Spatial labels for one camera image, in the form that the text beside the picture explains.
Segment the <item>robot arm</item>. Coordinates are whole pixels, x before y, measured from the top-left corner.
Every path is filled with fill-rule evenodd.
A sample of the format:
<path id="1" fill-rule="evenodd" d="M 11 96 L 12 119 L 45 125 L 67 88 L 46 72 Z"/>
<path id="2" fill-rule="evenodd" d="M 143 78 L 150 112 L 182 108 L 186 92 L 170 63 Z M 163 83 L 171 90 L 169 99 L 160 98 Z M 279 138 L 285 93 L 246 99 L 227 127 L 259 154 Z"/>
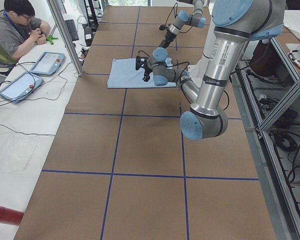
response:
<path id="1" fill-rule="evenodd" d="M 186 70 L 170 69 L 166 64 L 167 47 L 183 26 L 202 28 L 206 23 L 206 0 L 192 0 L 193 13 L 180 11 L 166 28 L 166 35 L 151 56 L 135 60 L 136 69 L 144 69 L 143 80 L 153 79 L 156 86 L 176 83 L 190 101 L 180 116 L 180 128 L 190 140 L 214 138 L 228 127 L 228 118 L 219 102 L 243 51 L 250 41 L 271 39 L 281 34 L 286 2 L 283 0 L 217 0 L 212 9 L 215 41 L 197 86 Z"/>
<path id="2" fill-rule="evenodd" d="M 206 24 L 203 8 L 209 6 L 209 0 L 178 0 L 178 2 L 193 5 L 193 13 L 189 14 L 184 10 L 180 10 L 173 23 L 160 25 L 159 30 L 166 30 L 164 39 L 159 44 L 161 48 L 166 49 L 175 40 L 184 25 L 203 28 Z"/>

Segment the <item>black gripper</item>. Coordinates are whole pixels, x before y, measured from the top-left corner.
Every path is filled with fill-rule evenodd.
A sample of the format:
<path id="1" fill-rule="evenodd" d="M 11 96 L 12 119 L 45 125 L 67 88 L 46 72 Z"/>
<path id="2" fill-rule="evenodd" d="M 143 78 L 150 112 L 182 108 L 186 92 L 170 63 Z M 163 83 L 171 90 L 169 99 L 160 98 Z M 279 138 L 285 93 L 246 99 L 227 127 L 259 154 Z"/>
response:
<path id="1" fill-rule="evenodd" d="M 166 49 L 170 45 L 170 43 L 174 41 L 175 38 L 176 35 L 174 33 L 167 31 L 167 33 L 165 34 L 165 39 L 161 41 L 159 47 Z"/>
<path id="2" fill-rule="evenodd" d="M 143 75 L 142 80 L 144 82 L 148 82 L 150 80 L 150 73 L 153 72 L 153 69 L 149 68 L 148 66 L 144 66 L 143 68 L 144 68 L 144 75 Z"/>

